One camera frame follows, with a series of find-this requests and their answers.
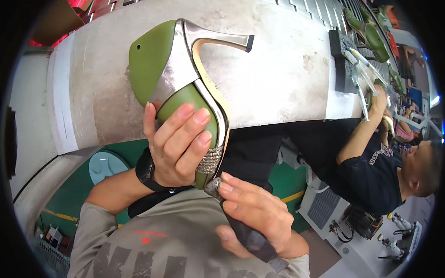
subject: black watch strap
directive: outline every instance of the black watch strap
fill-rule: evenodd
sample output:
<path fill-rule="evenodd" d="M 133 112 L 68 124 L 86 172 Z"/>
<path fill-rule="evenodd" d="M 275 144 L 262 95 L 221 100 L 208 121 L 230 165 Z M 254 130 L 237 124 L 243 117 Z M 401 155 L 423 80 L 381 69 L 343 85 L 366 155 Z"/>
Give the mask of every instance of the black watch strap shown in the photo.
<path fill-rule="evenodd" d="M 146 147 L 142 155 L 139 157 L 136 163 L 136 176 L 139 181 L 150 188 L 154 192 L 168 190 L 168 187 L 159 185 L 153 180 L 151 175 L 154 172 L 153 159 L 151 158 L 150 148 Z"/>

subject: yellow floor line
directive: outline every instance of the yellow floor line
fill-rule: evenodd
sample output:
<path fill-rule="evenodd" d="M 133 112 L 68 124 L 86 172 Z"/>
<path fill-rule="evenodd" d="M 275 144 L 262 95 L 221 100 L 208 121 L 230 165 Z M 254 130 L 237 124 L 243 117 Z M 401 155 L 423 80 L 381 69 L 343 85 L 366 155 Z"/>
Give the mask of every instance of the yellow floor line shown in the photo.
<path fill-rule="evenodd" d="M 66 219 L 66 220 L 70 220 L 70 221 L 74 221 L 74 222 L 77 222 L 77 221 L 78 221 L 78 218 L 75 218 L 75 217 L 71 217 L 71 216 L 64 215 L 64 214 L 57 214 L 57 213 L 52 212 L 52 211 L 47 210 L 47 209 L 43 209 L 43 211 L 44 211 L 44 212 L 47 212 L 47 213 L 49 213 L 49 214 L 52 214 L 52 215 L 54 215 L 54 216 L 57 216 L 57 217 Z M 118 228 L 120 228 L 120 227 L 122 227 L 122 226 L 123 226 L 123 224 L 118 224 L 118 225 L 117 225 Z"/>
<path fill-rule="evenodd" d="M 281 199 L 281 201 L 282 201 L 283 203 L 287 203 L 287 202 L 290 202 L 290 201 L 295 200 L 295 199 L 297 199 L 297 198 L 300 198 L 300 197 L 303 196 L 303 195 L 304 195 L 304 190 L 303 190 L 303 191 L 300 191 L 300 192 L 298 192 L 298 193 L 295 193 L 295 194 L 293 194 L 293 195 L 291 195 L 291 196 L 289 196 L 289 197 L 283 198 L 283 199 Z"/>

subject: gray sweatshirt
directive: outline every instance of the gray sweatshirt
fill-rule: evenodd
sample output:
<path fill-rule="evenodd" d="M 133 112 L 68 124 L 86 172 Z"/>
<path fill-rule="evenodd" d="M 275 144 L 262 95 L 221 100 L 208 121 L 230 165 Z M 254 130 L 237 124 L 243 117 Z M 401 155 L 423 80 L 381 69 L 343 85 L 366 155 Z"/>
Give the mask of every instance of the gray sweatshirt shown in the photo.
<path fill-rule="evenodd" d="M 276 274 L 257 258 L 223 249 L 217 225 L 228 225 L 213 198 L 198 189 L 180 192 L 121 228 L 107 210 L 81 209 L 68 278 L 309 278 L 309 256 L 288 259 Z"/>

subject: green floor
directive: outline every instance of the green floor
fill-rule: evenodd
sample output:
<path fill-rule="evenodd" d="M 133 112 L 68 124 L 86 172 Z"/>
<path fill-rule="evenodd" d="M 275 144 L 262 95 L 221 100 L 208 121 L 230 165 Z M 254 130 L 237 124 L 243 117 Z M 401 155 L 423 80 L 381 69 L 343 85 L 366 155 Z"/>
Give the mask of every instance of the green floor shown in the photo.
<path fill-rule="evenodd" d="M 135 167 L 142 151 L 148 146 L 147 140 L 123 142 L 107 145 L 103 149 L 107 149 L 121 156 L 130 167 Z M 89 160 L 82 164 L 57 190 L 54 196 L 45 206 L 46 210 L 56 214 L 63 214 L 73 218 L 79 218 L 80 209 L 83 202 L 88 196 L 89 191 L 94 186 L 88 171 Z M 275 165 L 269 177 L 269 182 L 274 188 L 274 195 L 283 199 L 306 189 L 305 182 L 306 170 L 304 166 L 294 170 L 286 163 Z M 310 226 L 301 217 L 295 213 L 295 206 L 301 202 L 302 197 L 289 201 L 287 207 L 289 212 L 294 216 L 292 229 L 300 233 Z M 127 211 L 117 216 L 118 224 L 125 224 L 130 218 Z M 75 231 L 75 222 L 67 220 L 43 211 L 37 224 L 46 227 L 49 224 L 53 227 L 58 226 L 60 232 L 64 236 L 72 236 Z"/>

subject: high heel shoe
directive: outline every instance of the high heel shoe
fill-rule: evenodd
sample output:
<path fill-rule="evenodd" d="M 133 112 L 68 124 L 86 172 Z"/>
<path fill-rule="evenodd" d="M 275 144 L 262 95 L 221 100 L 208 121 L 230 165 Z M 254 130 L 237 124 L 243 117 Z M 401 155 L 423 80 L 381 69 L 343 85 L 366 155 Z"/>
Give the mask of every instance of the high heel shoe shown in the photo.
<path fill-rule="evenodd" d="M 368 60 L 377 60 L 380 63 L 386 62 L 389 59 L 389 53 L 386 50 L 385 44 L 377 32 L 374 22 L 361 22 L 354 17 L 354 14 L 349 9 L 344 9 L 346 14 L 346 21 L 349 26 L 358 34 L 359 39 L 364 44 L 358 44 L 357 48 L 368 48 L 374 53 L 375 57 L 366 57 Z"/>
<path fill-rule="evenodd" d="M 211 145 L 196 169 L 196 186 L 202 189 L 218 172 L 229 137 L 230 112 L 226 100 L 210 80 L 199 56 L 204 43 L 224 44 L 246 52 L 254 36 L 219 33 L 185 20 L 170 20 L 154 27 L 129 50 L 131 89 L 142 106 L 148 101 L 160 106 L 156 115 L 165 122 L 183 103 L 195 111 L 207 108 Z"/>
<path fill-rule="evenodd" d="M 360 8 L 360 12 L 361 12 L 361 14 L 362 14 L 362 16 L 363 16 L 363 20 L 365 21 L 365 22 L 369 22 L 369 23 L 371 23 L 372 25 L 376 25 L 375 23 L 374 23 L 374 21 L 372 20 L 372 17 L 371 17 L 371 15 L 368 13 L 368 11 L 364 8 L 364 7 L 361 7 Z"/>
<path fill-rule="evenodd" d="M 388 19 L 388 16 L 386 15 L 386 12 L 383 8 L 378 9 L 377 19 L 380 22 L 380 25 L 384 25 L 385 21 Z"/>
<path fill-rule="evenodd" d="M 404 95 L 405 91 L 403 90 L 402 79 L 400 75 L 392 68 L 391 64 L 389 64 L 389 75 L 394 82 L 396 91 Z"/>

